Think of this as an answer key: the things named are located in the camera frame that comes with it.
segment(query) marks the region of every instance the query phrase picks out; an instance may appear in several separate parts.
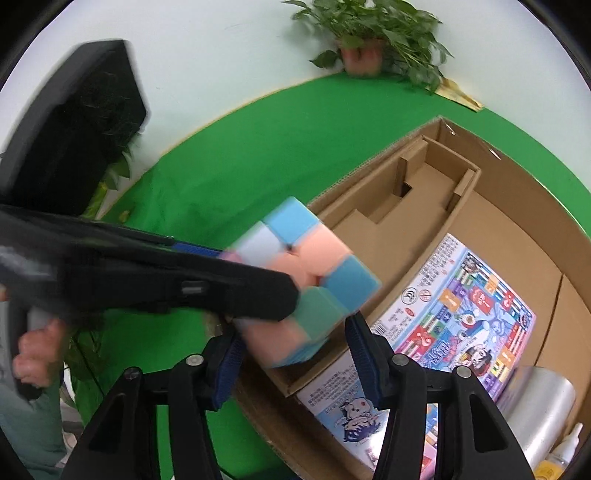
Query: colorful board game illustration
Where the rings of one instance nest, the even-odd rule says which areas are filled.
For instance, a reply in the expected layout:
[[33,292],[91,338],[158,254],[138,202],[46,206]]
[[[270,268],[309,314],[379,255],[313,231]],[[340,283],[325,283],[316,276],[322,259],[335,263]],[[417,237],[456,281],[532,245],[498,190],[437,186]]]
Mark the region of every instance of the colorful board game illustration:
[[[469,367],[496,400],[533,330],[535,314],[494,270],[446,235],[372,331],[426,368]],[[359,460],[375,468],[386,411],[364,396],[350,353],[298,393],[298,399]],[[427,406],[421,479],[434,473],[437,406]]]

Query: pink cube tile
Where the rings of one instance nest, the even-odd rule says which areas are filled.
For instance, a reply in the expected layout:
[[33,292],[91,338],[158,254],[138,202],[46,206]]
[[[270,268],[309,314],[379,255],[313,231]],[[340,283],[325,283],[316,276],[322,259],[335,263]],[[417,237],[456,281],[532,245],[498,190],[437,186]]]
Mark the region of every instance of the pink cube tile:
[[310,341],[306,332],[290,318],[280,322],[243,320],[238,325],[248,351],[267,368],[281,364]]
[[316,282],[316,277],[306,271],[300,257],[289,252],[277,255],[266,268],[287,273],[300,290],[315,285]]
[[220,255],[220,258],[222,260],[227,260],[229,262],[244,263],[244,260],[242,259],[242,257],[240,255],[238,255],[233,250],[226,250],[225,252],[222,252],[222,254]]
[[295,246],[306,271],[318,277],[329,275],[352,252],[325,225],[319,224]]

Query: blue cube tile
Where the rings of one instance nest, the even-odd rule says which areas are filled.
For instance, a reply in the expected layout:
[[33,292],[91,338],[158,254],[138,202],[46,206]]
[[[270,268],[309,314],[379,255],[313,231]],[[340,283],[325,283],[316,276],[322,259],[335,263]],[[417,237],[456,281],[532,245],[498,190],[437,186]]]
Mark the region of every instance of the blue cube tile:
[[347,314],[357,312],[381,286],[379,280],[353,255],[324,278],[321,285],[341,302]]
[[273,210],[263,222],[286,245],[295,245],[320,221],[296,198],[289,198]]

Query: finger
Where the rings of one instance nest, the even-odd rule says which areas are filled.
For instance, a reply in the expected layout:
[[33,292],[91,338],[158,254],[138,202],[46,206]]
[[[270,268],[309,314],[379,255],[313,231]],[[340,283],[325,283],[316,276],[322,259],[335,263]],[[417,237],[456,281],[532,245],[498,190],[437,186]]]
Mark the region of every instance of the finger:
[[40,360],[33,360],[17,355],[12,362],[12,371],[15,378],[23,383],[36,385],[38,387],[49,387],[51,385],[52,374],[50,366]]
[[68,335],[68,326],[66,325],[66,322],[60,319],[51,319],[44,330],[49,337],[53,338],[60,344]]
[[43,330],[31,330],[18,340],[18,352],[25,358],[57,362],[60,359],[61,342]]

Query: pant leg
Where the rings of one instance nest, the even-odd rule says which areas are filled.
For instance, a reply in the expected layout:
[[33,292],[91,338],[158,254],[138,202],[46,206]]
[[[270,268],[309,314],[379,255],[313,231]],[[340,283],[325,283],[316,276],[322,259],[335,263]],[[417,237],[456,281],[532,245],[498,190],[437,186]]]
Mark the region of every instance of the pant leg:
[[35,480],[56,480],[66,455],[61,431],[59,383],[26,402],[0,381],[0,427]]

